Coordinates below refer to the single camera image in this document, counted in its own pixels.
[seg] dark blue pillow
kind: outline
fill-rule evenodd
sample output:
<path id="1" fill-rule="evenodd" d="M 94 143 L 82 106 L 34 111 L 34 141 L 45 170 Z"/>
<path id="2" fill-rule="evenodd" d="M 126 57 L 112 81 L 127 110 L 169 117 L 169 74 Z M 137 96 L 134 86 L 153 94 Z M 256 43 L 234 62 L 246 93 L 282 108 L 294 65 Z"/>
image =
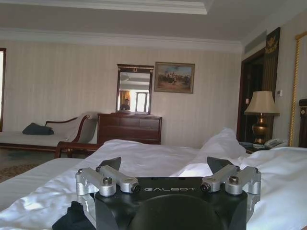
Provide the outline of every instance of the dark blue pillow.
<path id="1" fill-rule="evenodd" d="M 52 128 L 47 126 L 39 126 L 35 123 L 29 124 L 24 130 L 23 134 L 27 135 L 52 135 L 54 134 Z"/>

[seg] headboard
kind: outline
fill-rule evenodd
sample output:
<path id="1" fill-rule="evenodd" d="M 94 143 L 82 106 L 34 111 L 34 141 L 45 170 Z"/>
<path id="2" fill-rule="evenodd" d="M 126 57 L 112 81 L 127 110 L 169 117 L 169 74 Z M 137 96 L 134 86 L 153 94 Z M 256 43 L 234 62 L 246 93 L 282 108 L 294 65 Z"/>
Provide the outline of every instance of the headboard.
<path id="1" fill-rule="evenodd" d="M 301 124 L 298 146 L 307 148 L 307 99 L 300 100 L 299 106 L 301 107 Z"/>
<path id="2" fill-rule="evenodd" d="M 162 118 L 124 113 L 98 114 L 97 144 L 112 139 L 161 144 Z"/>

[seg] mirror frame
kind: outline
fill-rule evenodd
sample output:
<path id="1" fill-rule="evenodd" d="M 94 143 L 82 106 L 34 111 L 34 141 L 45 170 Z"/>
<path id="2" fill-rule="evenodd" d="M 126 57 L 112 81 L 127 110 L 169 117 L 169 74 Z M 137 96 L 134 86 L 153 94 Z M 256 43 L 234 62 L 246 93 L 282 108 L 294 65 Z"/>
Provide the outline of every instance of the mirror frame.
<path id="1" fill-rule="evenodd" d="M 116 113 L 129 113 L 129 114 L 150 115 L 150 107 L 151 107 L 151 100 L 152 100 L 152 82 L 153 82 L 154 66 L 117 64 L 117 67 L 118 67 L 118 79 L 117 79 L 115 112 Z M 121 72 L 149 73 L 150 77 L 149 77 L 149 106 L 148 106 L 148 112 L 131 112 L 131 111 L 117 110 L 117 107 L 118 107 L 118 95 L 119 95 L 119 85 L 120 85 L 120 73 Z"/>

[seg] framed painting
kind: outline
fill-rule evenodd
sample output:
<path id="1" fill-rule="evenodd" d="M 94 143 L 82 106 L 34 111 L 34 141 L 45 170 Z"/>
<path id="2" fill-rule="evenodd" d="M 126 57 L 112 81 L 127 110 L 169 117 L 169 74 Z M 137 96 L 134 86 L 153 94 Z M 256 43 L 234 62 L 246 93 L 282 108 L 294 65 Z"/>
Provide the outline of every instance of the framed painting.
<path id="1" fill-rule="evenodd" d="M 195 64 L 156 62 L 155 92 L 193 93 Z"/>

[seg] mirror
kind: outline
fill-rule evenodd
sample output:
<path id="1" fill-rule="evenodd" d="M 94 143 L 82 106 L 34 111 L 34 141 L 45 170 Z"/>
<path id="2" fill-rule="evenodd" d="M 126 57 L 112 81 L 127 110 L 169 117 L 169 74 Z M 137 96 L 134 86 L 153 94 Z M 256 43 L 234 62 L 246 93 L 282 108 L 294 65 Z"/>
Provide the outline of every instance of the mirror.
<path id="1" fill-rule="evenodd" d="M 153 69 L 118 64 L 117 113 L 150 114 Z"/>

